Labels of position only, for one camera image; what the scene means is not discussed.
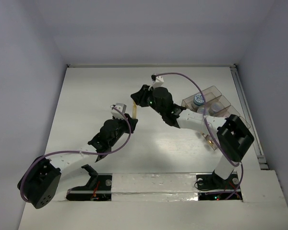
yellow object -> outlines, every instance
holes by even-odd
[[[132,107],[132,118],[136,119],[136,103],[133,100],[133,107]]]

white table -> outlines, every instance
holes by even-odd
[[[215,85],[243,114],[230,69],[226,67],[69,68],[46,153],[79,149],[99,132],[107,119],[111,119],[110,105],[125,103],[127,113],[131,114],[130,94],[139,91],[143,84],[150,84],[151,74],[172,71],[188,75],[202,89]],[[164,80],[164,86],[177,104],[198,92],[181,76],[165,76]],[[169,127],[150,108],[138,108],[137,114],[138,125],[125,148],[100,162],[94,163],[96,156],[92,156],[85,163],[98,173],[199,173],[214,170],[221,153],[213,151],[198,132]],[[113,149],[125,138],[121,138]],[[242,162],[245,180],[241,187],[245,203],[112,201],[96,204],[59,202],[56,198],[40,210],[26,204],[19,229],[28,230],[33,226],[36,230],[83,227],[108,230],[215,229],[216,226],[221,230],[230,226],[230,229],[280,229],[279,226],[288,229],[288,208],[274,172],[260,170],[254,147],[249,149]],[[79,185],[83,184],[83,176],[76,179]],[[61,184],[68,183],[68,177],[62,178]]]

bolt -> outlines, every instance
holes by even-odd
[[[239,180],[238,180],[237,178],[232,179],[232,182],[233,182],[235,185],[239,184]]]
[[[111,180],[106,180],[106,186],[111,186],[112,181]]]

metal strip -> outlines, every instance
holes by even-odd
[[[263,156],[264,152],[263,152],[263,149],[260,145],[259,137],[258,137],[256,128],[255,128],[255,125],[254,125],[254,121],[253,121],[253,118],[252,118],[252,115],[250,112],[250,108],[247,104],[246,97],[245,97],[245,94],[244,94],[244,91],[242,88],[242,84],[241,84],[241,81],[239,79],[238,71],[237,71],[236,67],[230,67],[230,71],[231,71],[231,75],[232,75],[232,78],[234,80],[234,83],[235,83],[235,86],[237,89],[237,93],[238,93],[239,100],[240,100],[240,103],[242,106],[244,117],[245,117],[246,121],[249,124],[251,124],[251,128],[250,128],[251,133],[255,135],[254,148],[255,148],[256,155],[258,157]]]
[[[68,68],[143,68],[143,67],[235,67],[232,64],[69,64]]]

gray wall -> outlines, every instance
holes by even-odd
[[[232,64],[274,0],[35,1],[69,64]]]
[[[264,154],[288,203],[288,0],[273,5],[239,74]]]
[[[18,229],[17,182],[44,153],[66,70],[32,1],[0,0],[0,230]]]

